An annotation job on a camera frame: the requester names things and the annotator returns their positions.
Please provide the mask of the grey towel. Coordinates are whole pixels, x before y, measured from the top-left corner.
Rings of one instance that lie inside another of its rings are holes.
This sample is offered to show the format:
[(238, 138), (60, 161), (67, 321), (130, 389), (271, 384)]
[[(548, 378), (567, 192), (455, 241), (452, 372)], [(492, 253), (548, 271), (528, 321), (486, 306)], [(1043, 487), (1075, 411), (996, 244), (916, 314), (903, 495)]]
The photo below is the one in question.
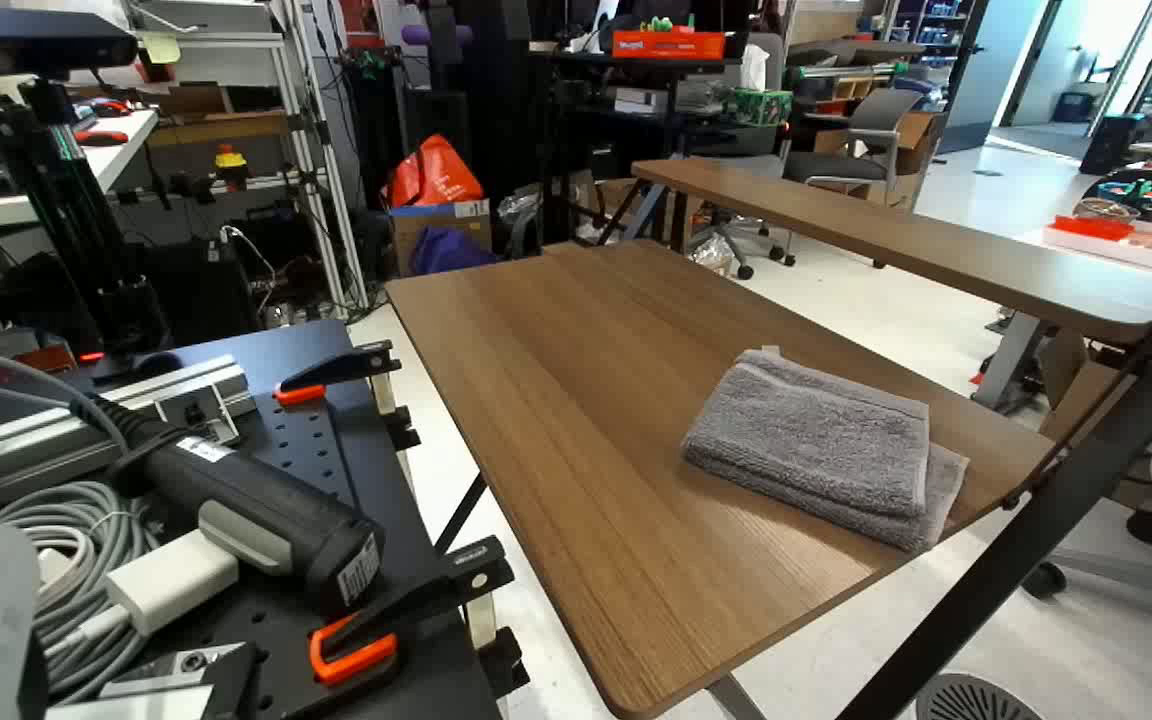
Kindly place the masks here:
[(682, 430), (682, 457), (901, 553), (939, 540), (966, 476), (966, 460), (930, 440), (925, 400), (794, 365), (780, 349), (736, 357)]

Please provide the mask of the cardboard box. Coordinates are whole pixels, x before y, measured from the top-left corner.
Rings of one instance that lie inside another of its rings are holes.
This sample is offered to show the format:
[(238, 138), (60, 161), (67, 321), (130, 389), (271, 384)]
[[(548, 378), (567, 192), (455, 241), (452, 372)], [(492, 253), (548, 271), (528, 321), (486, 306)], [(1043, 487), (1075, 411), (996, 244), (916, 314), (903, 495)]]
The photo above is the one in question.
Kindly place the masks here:
[(398, 276), (492, 263), (492, 209), (482, 199), (395, 209), (390, 249)]

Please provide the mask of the orange bag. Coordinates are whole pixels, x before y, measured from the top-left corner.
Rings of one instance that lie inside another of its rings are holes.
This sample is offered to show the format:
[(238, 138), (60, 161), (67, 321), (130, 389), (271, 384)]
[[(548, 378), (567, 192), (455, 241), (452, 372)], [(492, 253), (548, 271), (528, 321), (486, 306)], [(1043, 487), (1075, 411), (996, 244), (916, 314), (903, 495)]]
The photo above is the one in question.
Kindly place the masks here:
[(455, 145), (438, 131), (419, 138), (389, 176), (390, 209), (437, 209), (478, 199), (482, 182), (473, 176)]

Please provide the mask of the black orange clamp rear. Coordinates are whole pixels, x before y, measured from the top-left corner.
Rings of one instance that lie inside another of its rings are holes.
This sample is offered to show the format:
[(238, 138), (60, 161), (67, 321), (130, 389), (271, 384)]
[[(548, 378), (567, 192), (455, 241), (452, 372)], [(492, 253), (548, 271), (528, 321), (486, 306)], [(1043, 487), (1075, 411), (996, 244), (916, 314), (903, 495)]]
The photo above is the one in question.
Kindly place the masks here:
[(390, 343), (389, 340), (370, 340), (370, 343), (346, 349), (346, 353), (338, 353), (331, 358), (320, 358), (320, 365), (310, 365), (304, 372), (293, 372), (286, 378), (278, 378), (271, 389), (271, 400), (278, 408), (307, 408), (307, 403), (320, 403), (331, 384), (389, 377), (395, 369), (398, 369), (398, 358), (390, 357)]

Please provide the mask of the black orange clamp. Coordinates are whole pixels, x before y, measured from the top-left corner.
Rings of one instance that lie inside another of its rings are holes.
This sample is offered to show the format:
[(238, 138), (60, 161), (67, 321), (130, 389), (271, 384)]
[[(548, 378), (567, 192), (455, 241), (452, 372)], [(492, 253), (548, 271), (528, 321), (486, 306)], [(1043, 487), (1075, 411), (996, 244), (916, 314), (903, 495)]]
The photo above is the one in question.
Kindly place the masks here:
[(370, 340), (370, 343), (346, 349), (346, 353), (338, 353), (331, 358), (320, 358), (320, 365), (310, 365), (304, 372), (293, 372), (286, 378), (278, 378), (271, 389), (271, 400), (278, 408), (307, 408), (307, 403), (320, 403), (331, 384), (389, 377), (395, 369), (398, 369), (398, 358), (390, 357), (390, 343), (389, 340)]
[(507, 579), (512, 566), (495, 534), (455, 547), (416, 582), (389, 593), (331, 625), (320, 625), (307, 637), (310, 679), (322, 687), (345, 687), (352, 679), (363, 679), (369, 673), (381, 673), (389, 659), (398, 657), (398, 643), (416, 631), (419, 621), (426, 621), (445, 605), (466, 605), (475, 594), (486, 594)]

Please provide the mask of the orange storage box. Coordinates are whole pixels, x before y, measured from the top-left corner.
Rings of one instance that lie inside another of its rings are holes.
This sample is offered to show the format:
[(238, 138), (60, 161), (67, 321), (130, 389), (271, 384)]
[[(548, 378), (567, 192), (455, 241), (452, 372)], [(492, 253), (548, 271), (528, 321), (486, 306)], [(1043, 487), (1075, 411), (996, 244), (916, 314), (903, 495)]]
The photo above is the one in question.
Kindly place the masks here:
[(617, 61), (722, 61), (722, 31), (613, 31)]

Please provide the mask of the black handheld device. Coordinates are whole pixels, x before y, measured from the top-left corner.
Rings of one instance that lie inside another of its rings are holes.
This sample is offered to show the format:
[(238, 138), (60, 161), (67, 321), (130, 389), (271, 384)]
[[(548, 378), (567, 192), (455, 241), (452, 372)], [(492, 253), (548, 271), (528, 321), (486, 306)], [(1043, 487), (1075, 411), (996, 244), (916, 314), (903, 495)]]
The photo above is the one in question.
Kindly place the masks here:
[(265, 574), (295, 579), (320, 614), (345, 614), (381, 574), (384, 534), (370, 515), (238, 449), (164, 434), (130, 470), (191, 511), (212, 543)]

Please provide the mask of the black orange clamp front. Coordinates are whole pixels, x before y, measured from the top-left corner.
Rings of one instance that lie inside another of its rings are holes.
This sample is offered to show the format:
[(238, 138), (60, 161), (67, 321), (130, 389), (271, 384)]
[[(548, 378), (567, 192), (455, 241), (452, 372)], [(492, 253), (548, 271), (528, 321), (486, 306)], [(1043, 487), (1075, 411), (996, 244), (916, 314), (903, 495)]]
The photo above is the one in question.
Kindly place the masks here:
[(381, 673), (389, 659), (398, 657), (398, 643), (416, 631), (419, 621), (426, 621), (445, 605), (466, 605), (475, 594), (486, 594), (507, 579), (512, 566), (495, 534), (455, 547), (416, 582), (389, 593), (331, 625), (320, 625), (307, 637), (310, 679), (322, 687), (345, 687), (352, 679), (363, 679), (369, 673)]

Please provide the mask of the grey office chair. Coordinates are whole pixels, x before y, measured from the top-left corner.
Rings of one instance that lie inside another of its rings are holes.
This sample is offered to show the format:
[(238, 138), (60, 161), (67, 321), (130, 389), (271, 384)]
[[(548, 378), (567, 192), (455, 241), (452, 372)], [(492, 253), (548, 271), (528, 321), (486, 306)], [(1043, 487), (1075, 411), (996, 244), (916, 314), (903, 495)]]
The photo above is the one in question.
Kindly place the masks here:
[(790, 153), (783, 176), (794, 182), (874, 187), (887, 192), (901, 161), (901, 123), (916, 113), (921, 94), (909, 89), (866, 92), (845, 123), (845, 153)]

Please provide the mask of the white power adapter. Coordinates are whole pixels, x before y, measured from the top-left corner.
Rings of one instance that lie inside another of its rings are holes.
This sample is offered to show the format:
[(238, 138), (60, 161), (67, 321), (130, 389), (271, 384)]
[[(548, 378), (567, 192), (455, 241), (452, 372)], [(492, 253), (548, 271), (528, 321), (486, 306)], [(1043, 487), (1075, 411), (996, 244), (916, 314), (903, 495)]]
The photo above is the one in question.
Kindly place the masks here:
[(106, 594), (140, 637), (157, 637), (238, 579), (238, 559), (203, 530), (185, 530), (106, 573)]

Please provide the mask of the wooden table with black frame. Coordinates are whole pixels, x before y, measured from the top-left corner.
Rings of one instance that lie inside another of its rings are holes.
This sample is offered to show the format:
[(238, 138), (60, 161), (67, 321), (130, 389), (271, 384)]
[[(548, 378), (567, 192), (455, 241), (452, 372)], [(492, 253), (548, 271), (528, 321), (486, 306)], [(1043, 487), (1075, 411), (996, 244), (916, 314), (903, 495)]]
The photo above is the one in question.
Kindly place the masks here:
[(903, 563), (897, 547), (678, 457), (682, 427), (736, 353), (773, 340), (799, 365), (927, 403), (930, 434), (966, 457), (951, 518), (972, 522), (990, 508), (1010, 518), (841, 706), (841, 720), (891, 720), (1146, 449), (1152, 276), (717, 161), (642, 161), (637, 176), (1137, 353), (1138, 384), (1080, 442), (1064, 442), (654, 241), (558, 244), (389, 289), (621, 717), (654, 717), (727, 684), (745, 659)]

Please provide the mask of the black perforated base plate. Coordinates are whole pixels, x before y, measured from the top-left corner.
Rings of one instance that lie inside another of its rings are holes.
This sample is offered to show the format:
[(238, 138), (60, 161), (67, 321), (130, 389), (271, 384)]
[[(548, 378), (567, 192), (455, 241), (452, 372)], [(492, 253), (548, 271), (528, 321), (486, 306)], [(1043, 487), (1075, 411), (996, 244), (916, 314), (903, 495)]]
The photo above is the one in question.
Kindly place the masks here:
[(495, 534), (438, 555), (416, 511), (395, 508), (395, 442), (381, 434), (369, 389), (395, 369), (389, 349), (352, 349), (336, 321), (232, 335), (228, 349), (271, 393), (266, 427), (304, 421), (293, 467), (98, 393), (78, 393), (72, 411), (124, 440), (106, 470), (118, 490), (187, 511), (310, 610), (266, 652), (271, 679), (295, 679), (278, 720), (498, 720), (495, 679), (521, 677), (521, 647), (498, 631), (475, 652), (462, 605), (512, 566)]

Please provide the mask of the aluminium extrusion rail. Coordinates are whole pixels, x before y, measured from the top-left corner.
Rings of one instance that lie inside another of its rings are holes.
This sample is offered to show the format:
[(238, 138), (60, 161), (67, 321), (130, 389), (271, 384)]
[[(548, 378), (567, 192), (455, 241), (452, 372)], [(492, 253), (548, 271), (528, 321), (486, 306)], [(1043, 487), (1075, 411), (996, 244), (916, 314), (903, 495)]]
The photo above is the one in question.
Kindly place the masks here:
[[(164, 377), (102, 389), (102, 400), (145, 421), (187, 422), (220, 442), (232, 442), (238, 434), (236, 421), (251, 411), (247, 377), (232, 357), (191, 358)], [(117, 442), (67, 408), (0, 421), (0, 504), (54, 481), (98, 470), (112, 460)]]

